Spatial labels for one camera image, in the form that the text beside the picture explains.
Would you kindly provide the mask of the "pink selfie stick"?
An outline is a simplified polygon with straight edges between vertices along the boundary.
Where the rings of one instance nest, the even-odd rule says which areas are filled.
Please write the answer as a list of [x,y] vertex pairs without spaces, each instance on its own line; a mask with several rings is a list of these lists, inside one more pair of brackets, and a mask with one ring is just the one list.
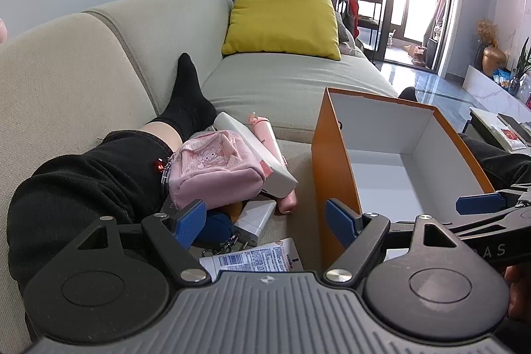
[[[276,137],[273,133],[272,125],[268,118],[260,117],[255,113],[249,116],[249,124],[253,129],[254,135],[265,146],[265,148],[283,165],[287,168],[287,163],[281,152],[280,146],[277,143]],[[295,190],[292,190],[285,198],[277,199],[277,207],[281,214],[292,213],[298,204]]]

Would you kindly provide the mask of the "pink pouch bag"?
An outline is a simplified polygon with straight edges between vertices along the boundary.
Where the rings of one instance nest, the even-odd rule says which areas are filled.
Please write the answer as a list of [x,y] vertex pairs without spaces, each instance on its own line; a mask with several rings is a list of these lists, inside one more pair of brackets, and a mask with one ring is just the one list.
[[177,208],[199,199],[220,208],[254,198],[266,175],[241,136],[229,130],[204,132],[170,157],[162,184]]

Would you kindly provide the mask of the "white power bank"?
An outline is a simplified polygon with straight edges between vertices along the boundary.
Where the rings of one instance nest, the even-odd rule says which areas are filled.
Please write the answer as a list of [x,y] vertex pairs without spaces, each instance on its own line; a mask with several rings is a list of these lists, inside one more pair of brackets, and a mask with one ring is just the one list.
[[234,230],[239,234],[239,241],[251,247],[257,246],[275,208],[276,202],[271,199],[248,201],[234,223]]

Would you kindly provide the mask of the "white tube with blue print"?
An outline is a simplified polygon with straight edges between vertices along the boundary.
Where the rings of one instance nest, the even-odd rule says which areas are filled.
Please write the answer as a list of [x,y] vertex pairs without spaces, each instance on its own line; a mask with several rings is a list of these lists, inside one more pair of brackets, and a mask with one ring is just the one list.
[[203,257],[199,263],[207,270],[213,281],[223,271],[303,271],[301,259],[292,238],[242,251]]

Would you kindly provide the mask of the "orange cardboard box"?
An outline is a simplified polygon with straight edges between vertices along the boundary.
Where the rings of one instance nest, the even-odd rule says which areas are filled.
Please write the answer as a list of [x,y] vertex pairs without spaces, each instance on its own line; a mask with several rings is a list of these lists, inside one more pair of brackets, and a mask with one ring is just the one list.
[[330,198],[392,222],[452,222],[458,198],[494,191],[438,108],[398,98],[326,89],[311,154],[324,268],[345,250],[325,221]]

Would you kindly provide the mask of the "coffee table with books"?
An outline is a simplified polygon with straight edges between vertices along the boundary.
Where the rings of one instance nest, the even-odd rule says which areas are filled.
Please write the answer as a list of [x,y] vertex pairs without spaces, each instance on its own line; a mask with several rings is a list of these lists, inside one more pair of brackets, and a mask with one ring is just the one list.
[[463,133],[511,154],[530,155],[530,143],[498,115],[470,107]]

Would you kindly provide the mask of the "person left leg black sock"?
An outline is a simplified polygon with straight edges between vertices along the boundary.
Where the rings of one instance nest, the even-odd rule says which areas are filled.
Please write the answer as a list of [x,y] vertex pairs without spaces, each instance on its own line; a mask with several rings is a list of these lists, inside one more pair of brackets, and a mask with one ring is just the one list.
[[211,126],[216,109],[203,96],[183,53],[166,109],[144,127],[109,133],[81,155],[41,165],[15,190],[8,208],[8,265],[18,288],[99,217],[136,224],[161,210],[166,195],[156,164]]

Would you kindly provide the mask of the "brown vase with dried plant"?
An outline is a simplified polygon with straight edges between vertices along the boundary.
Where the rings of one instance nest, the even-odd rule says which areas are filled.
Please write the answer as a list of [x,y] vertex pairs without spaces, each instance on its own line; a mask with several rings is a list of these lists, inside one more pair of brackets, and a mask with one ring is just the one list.
[[483,44],[482,69],[490,78],[496,69],[505,66],[507,56],[498,46],[498,27],[489,19],[480,19],[477,23],[477,32]]

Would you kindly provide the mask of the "beige fabric sofa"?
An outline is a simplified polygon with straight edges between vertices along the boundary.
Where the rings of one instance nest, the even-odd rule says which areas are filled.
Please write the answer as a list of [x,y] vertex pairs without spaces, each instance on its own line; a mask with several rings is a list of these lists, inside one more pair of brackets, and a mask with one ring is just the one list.
[[275,217],[264,242],[292,238],[320,270],[311,141],[328,87],[393,96],[363,55],[339,61],[281,53],[224,57],[230,0],[120,0],[42,24],[1,47],[1,205],[45,161],[82,153],[167,106],[182,53],[204,95],[246,122],[270,120],[298,180],[296,211]]

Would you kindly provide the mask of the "yellow cushion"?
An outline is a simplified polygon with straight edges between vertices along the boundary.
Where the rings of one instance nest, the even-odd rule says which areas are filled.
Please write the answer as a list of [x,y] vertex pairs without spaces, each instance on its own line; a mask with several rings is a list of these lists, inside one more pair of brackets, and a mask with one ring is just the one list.
[[235,0],[221,52],[287,53],[339,61],[331,0]]

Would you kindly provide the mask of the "black metal shelf rack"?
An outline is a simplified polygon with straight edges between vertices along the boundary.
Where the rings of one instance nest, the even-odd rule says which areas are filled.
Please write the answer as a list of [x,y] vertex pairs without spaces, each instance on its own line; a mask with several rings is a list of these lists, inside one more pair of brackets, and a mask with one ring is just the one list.
[[380,48],[383,0],[337,0],[336,11],[355,46],[373,62]]

